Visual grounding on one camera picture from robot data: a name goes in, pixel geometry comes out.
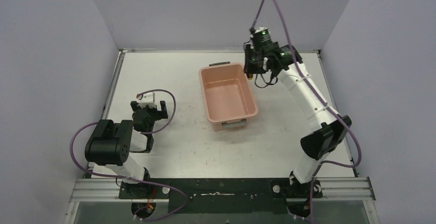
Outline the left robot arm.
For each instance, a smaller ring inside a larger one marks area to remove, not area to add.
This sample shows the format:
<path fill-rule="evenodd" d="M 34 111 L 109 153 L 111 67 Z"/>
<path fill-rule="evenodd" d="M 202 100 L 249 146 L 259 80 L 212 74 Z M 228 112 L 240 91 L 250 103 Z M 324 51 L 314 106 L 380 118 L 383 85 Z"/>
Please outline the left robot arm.
<path fill-rule="evenodd" d="M 160 108 L 154 101 L 132 101 L 132 118 L 115 123 L 110 119 L 98 121 L 85 146 L 85 158 L 111 169 L 122 177 L 120 189 L 140 199 L 148 198 L 155 190 L 149 181 L 149 171 L 140 166 L 130 153 L 149 153 L 154 145 L 151 132 L 156 121 L 167 119 L 165 101 Z"/>

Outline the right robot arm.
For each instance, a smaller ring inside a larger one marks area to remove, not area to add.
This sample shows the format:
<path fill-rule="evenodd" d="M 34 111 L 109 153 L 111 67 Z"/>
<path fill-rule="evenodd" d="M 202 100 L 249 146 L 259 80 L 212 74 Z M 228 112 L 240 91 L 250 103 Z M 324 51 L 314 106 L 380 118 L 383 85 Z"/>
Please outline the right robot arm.
<path fill-rule="evenodd" d="M 270 72 L 270 79 L 280 81 L 292 94 L 312 130 L 301 138 L 303 155 L 290 173 L 289 185 L 281 188 L 295 197 L 307 197 L 317 168 L 343 141 L 351 119 L 326 103 L 294 46 L 273 42 L 266 27 L 249 31 L 250 42 L 244 45 L 244 73 L 251 79 Z"/>

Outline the pink plastic bin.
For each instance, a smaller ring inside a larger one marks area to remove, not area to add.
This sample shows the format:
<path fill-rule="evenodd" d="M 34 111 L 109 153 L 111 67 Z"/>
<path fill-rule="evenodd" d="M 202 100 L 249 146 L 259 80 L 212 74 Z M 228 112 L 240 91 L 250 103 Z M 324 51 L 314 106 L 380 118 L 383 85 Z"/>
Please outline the pink plastic bin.
<path fill-rule="evenodd" d="M 198 72 L 206 118 L 213 131 L 247 125 L 258 106 L 241 63 L 220 62 Z"/>

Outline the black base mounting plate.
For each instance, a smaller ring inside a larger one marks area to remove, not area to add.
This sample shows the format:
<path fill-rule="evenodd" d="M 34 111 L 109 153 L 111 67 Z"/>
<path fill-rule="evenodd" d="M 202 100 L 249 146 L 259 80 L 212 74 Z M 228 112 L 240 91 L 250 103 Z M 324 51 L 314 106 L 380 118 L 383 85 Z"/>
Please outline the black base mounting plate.
<path fill-rule="evenodd" d="M 132 212 L 148 218 L 159 201 L 168 205 L 168 212 L 180 214 L 242 214 L 271 212 L 291 213 L 308 217 L 311 201 L 322 198 L 320 182 L 311 183 L 307 197 L 295 197 L 281 188 L 288 178 L 155 178 L 155 190 L 149 197 L 133 197 L 121 191 L 120 199 L 134 200 Z"/>

